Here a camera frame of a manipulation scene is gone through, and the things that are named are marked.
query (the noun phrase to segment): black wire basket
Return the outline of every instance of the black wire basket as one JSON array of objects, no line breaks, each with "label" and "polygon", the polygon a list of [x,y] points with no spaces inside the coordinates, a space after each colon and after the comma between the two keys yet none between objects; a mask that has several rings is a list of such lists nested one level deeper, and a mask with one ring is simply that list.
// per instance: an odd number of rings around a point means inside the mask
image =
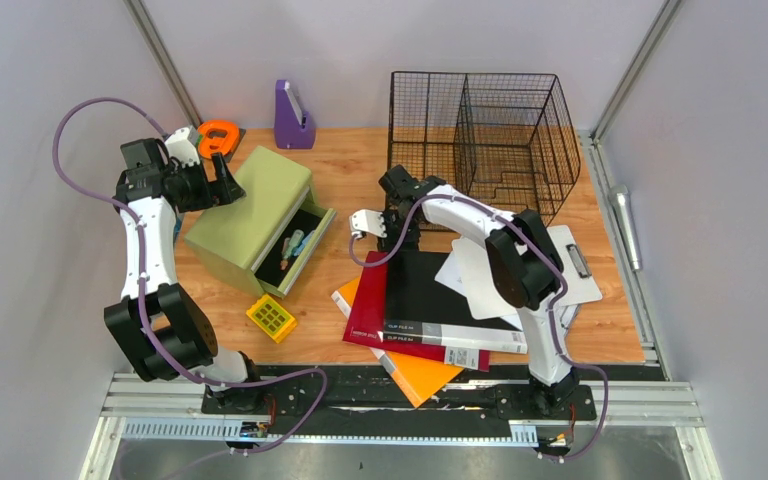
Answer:
[{"label": "black wire basket", "polygon": [[490,206],[536,210],[548,225],[581,156],[556,75],[393,72],[387,168],[399,164]]}]

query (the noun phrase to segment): yellow plastic object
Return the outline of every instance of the yellow plastic object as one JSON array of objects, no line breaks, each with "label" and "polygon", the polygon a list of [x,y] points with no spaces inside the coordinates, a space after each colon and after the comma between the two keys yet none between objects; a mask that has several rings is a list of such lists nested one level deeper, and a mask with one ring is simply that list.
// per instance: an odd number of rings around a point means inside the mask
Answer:
[{"label": "yellow plastic object", "polygon": [[281,343],[299,322],[269,295],[264,295],[246,310],[246,315],[275,343]]}]

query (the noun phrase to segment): robotic arm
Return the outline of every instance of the robotic arm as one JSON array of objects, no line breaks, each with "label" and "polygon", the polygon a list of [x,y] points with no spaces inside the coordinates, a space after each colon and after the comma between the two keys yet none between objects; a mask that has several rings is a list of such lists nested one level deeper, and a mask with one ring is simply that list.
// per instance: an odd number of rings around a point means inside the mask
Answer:
[{"label": "robotic arm", "polygon": [[[175,274],[177,215],[226,205],[245,196],[221,154],[212,156],[216,180],[208,180],[196,150],[198,137],[195,129],[186,127],[165,141],[150,138],[122,145],[128,168],[119,178],[114,198],[133,209],[144,226],[146,305],[152,320],[165,315],[169,321],[168,326],[155,331],[166,350],[188,370],[220,382],[256,381],[251,360],[218,345],[204,312],[178,284]],[[170,380],[178,373],[155,350],[140,324],[137,225],[126,212],[119,215],[126,232],[127,273],[121,301],[104,309],[104,322],[141,379]],[[226,390],[210,388],[217,396]]]},{"label": "robotic arm", "polygon": [[[499,295],[516,307],[528,341],[529,371],[536,382],[535,400],[545,411],[561,405],[579,383],[575,368],[561,358],[566,354],[563,336],[560,351],[552,337],[548,305],[560,288],[560,282],[534,252],[521,245],[502,217],[519,228],[534,245],[563,271],[557,248],[540,216],[525,210],[519,214],[498,210],[463,195],[437,177],[418,181],[401,165],[390,169],[379,180],[387,194],[388,208],[382,212],[361,210],[350,218],[352,235],[366,233],[379,237],[379,250],[419,248],[419,221],[442,225],[468,238],[487,251],[493,283]],[[421,207],[408,218],[410,211]],[[399,245],[402,229],[407,230]],[[556,331],[561,331],[556,323]]]}]

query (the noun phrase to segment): gray floor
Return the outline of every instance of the gray floor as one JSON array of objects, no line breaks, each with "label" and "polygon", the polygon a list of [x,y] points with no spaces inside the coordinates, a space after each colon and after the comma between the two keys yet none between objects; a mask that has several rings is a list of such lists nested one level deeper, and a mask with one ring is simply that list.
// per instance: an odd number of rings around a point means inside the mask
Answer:
[{"label": "gray floor", "polygon": [[[576,429],[580,442],[589,436]],[[120,447],[124,480],[159,479],[222,443],[139,440]],[[114,473],[110,477],[117,479]],[[531,449],[286,444],[250,458],[222,456],[178,479],[688,479],[671,428],[608,427],[587,456],[565,465],[538,460]]]}]

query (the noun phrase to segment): wooden table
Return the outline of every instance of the wooden table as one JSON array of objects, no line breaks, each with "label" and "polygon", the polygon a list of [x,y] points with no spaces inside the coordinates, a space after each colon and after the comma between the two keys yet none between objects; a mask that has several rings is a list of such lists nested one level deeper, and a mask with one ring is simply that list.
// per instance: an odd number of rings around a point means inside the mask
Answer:
[{"label": "wooden table", "polygon": [[[281,344],[274,343],[245,315],[256,299],[211,277],[183,241],[175,252],[181,285],[207,314],[219,343],[245,352],[255,363],[376,363],[368,348],[342,341],[346,319],[331,293],[360,275],[361,267],[347,253],[348,216],[362,208],[383,207],[378,178],[387,166],[387,129],[319,129],[312,150],[279,150],[271,130],[249,130],[230,163],[231,171],[257,145],[310,168],[320,204],[337,210],[317,252],[281,302],[299,326]],[[183,233],[198,215],[186,215]],[[570,354],[583,362],[642,362],[643,351],[586,166],[582,165],[578,183],[553,224],[570,226],[604,294],[602,301],[582,306],[567,338]],[[423,250],[449,252],[456,237],[451,232],[424,232],[420,245]],[[358,242],[358,256],[365,258],[366,251],[374,248],[375,240],[368,237]],[[493,353],[492,360],[523,363],[527,356]]]}]

